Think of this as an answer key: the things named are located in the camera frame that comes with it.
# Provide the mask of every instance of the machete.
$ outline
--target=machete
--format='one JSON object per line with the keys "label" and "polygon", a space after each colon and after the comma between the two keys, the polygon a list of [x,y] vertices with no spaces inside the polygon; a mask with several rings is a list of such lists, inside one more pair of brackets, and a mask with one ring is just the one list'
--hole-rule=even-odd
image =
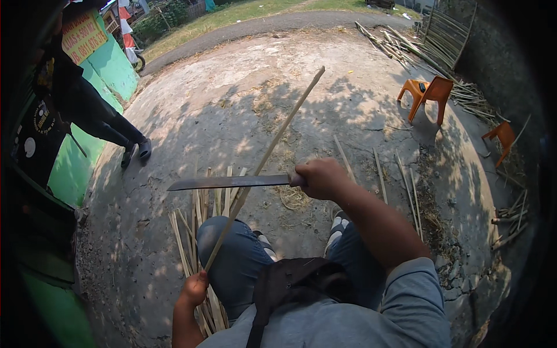
{"label": "machete", "polygon": [[255,177],[193,178],[175,182],[167,191],[277,185],[290,185],[291,187],[295,187],[306,186],[307,184],[306,180],[298,174],[258,175]]}

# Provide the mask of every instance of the right hand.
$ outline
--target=right hand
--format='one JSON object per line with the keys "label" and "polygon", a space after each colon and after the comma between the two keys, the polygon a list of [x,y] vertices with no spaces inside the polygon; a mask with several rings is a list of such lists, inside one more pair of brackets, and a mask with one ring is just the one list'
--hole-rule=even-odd
{"label": "right hand", "polygon": [[332,157],[310,160],[297,165],[295,170],[307,182],[301,189],[315,199],[335,201],[341,190],[352,184],[344,168]]}
{"label": "right hand", "polygon": [[60,130],[66,134],[71,134],[71,123],[63,121],[60,124]]}

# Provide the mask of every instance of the gray t-shirt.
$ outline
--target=gray t-shirt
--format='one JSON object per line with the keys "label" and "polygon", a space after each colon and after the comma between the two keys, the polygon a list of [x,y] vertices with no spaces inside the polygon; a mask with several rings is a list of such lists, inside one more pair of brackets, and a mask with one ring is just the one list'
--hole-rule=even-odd
{"label": "gray t-shirt", "polygon": [[[245,347],[255,312],[251,305],[199,347]],[[435,267],[421,257],[390,273],[378,312],[331,299],[286,305],[271,316],[261,347],[450,347],[449,330]]]}

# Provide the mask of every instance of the plastic chair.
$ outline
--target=plastic chair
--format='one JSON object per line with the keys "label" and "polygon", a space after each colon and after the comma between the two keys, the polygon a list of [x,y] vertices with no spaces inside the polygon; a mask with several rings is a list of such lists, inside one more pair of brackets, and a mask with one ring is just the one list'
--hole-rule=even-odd
{"label": "plastic chair", "polygon": [[512,131],[509,123],[507,121],[503,121],[503,123],[501,123],[499,126],[493,128],[493,130],[482,136],[482,139],[486,137],[489,137],[490,140],[498,137],[501,145],[503,145],[503,154],[495,165],[495,168],[497,168],[501,164],[501,162],[503,162],[504,158],[509,154],[512,143],[515,142],[515,133]]}
{"label": "plastic chair", "polygon": [[[422,83],[426,86],[426,91],[422,92],[419,89],[419,84]],[[431,83],[418,81],[418,80],[406,80],[404,86],[398,94],[397,101],[402,99],[404,91],[409,91],[414,97],[414,102],[412,103],[412,108],[410,109],[410,114],[408,114],[408,122],[412,123],[416,111],[420,105],[425,104],[426,100],[434,100],[439,105],[439,112],[437,114],[437,124],[441,126],[443,124],[443,117],[445,115],[445,105],[451,94],[451,89],[453,82],[451,80],[445,79],[440,76],[433,78]]]}

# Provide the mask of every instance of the asphalt road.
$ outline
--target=asphalt road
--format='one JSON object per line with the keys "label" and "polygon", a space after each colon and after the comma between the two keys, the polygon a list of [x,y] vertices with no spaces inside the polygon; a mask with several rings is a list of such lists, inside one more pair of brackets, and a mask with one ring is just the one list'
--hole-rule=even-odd
{"label": "asphalt road", "polygon": [[251,19],[249,21],[216,29],[176,47],[148,63],[140,75],[145,76],[155,73],[164,66],[181,58],[193,56],[196,53],[213,48],[223,42],[237,40],[244,36],[273,31],[300,29],[304,27],[322,29],[336,26],[355,27],[354,21],[358,21],[365,27],[389,25],[394,29],[405,28],[414,24],[414,21],[409,21],[403,17],[347,11],[294,12]]}

